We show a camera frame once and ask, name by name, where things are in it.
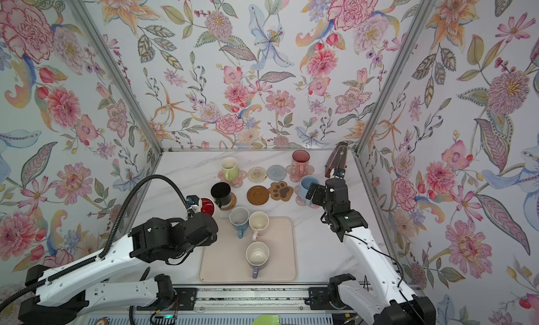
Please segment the light blue mug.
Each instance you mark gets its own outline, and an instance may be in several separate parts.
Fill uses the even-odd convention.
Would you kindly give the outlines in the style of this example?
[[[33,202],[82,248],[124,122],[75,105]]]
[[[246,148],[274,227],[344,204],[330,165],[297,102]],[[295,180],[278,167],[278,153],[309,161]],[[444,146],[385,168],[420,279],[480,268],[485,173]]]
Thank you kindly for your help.
[[[300,183],[298,185],[298,191],[297,191],[297,195],[298,197],[303,200],[303,201],[307,201],[307,193],[311,187],[311,185],[318,185],[319,184],[319,181],[316,177],[314,176],[304,176],[301,180],[300,180]]]

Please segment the red inside white mug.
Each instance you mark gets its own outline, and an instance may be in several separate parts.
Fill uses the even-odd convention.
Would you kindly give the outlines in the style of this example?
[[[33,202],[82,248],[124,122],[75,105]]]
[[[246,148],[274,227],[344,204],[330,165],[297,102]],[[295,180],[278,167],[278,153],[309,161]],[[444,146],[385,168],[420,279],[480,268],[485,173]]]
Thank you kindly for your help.
[[[202,214],[213,216],[213,214],[215,214],[215,211],[216,211],[216,205],[212,199],[202,197],[199,200],[199,211]]]

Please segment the pink mug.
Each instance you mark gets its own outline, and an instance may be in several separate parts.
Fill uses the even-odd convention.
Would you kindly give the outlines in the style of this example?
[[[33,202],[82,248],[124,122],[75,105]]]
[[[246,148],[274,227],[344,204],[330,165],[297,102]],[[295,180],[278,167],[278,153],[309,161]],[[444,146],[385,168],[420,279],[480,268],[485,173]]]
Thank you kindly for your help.
[[[292,164],[309,164],[310,154],[306,150],[297,150],[292,155]]]

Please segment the black mug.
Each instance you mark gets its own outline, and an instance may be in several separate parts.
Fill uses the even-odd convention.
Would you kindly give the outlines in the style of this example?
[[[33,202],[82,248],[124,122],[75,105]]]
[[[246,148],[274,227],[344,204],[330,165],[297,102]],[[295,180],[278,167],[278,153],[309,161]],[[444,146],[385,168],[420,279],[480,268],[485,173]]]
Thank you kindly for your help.
[[[229,209],[232,204],[232,190],[228,183],[216,183],[211,188],[211,196],[215,205],[223,210]]]

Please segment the cream white mug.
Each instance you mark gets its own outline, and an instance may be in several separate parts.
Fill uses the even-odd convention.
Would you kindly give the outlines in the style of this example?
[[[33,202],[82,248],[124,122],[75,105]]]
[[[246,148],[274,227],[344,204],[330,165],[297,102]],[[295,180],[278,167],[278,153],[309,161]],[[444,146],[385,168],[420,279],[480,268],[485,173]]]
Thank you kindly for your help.
[[[255,242],[267,231],[270,224],[270,219],[266,213],[262,211],[256,211],[250,215],[248,224],[253,230],[252,241]]]

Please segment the white mug purple handle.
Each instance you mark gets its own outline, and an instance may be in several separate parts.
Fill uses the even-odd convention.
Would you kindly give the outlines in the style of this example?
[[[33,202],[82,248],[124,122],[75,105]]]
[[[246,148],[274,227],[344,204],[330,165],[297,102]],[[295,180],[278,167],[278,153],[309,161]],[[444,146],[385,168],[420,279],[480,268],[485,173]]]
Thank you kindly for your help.
[[[246,260],[252,267],[252,278],[256,280],[260,271],[265,267],[270,258],[269,247],[263,242],[253,242],[246,250]]]

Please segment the white mug green outside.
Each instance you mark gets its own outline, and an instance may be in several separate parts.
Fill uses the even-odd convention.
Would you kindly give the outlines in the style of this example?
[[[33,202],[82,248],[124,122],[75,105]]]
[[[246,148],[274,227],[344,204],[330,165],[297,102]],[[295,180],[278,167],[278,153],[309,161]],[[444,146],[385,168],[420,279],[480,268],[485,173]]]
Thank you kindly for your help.
[[[234,181],[239,176],[238,161],[233,157],[226,157],[220,164],[221,172],[226,181]]]

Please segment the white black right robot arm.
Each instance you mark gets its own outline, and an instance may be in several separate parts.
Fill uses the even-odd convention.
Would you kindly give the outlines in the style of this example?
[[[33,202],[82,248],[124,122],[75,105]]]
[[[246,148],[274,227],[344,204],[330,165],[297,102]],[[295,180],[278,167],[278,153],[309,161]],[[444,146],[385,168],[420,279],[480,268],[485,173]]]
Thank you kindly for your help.
[[[306,194],[324,209],[321,222],[328,225],[358,260],[371,290],[351,274],[331,277],[328,303],[337,310],[353,309],[365,324],[435,324],[436,308],[428,297],[419,297],[396,269],[396,260],[376,244],[369,225],[348,199],[348,186],[341,178],[323,185],[313,183]]]

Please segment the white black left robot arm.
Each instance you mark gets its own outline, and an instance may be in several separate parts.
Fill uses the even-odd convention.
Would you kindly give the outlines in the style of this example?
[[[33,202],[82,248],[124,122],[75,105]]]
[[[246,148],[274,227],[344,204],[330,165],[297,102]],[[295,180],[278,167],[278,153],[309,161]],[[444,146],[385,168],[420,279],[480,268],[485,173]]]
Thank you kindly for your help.
[[[179,266],[197,247],[215,242],[217,233],[218,224],[208,214],[196,213],[186,220],[150,218],[111,246],[68,266],[32,267],[25,288],[2,301],[1,308],[33,293],[20,304],[18,319],[24,324],[68,324],[84,313],[107,307],[162,310],[176,298],[168,275],[119,283],[110,283],[109,278],[155,261]]]

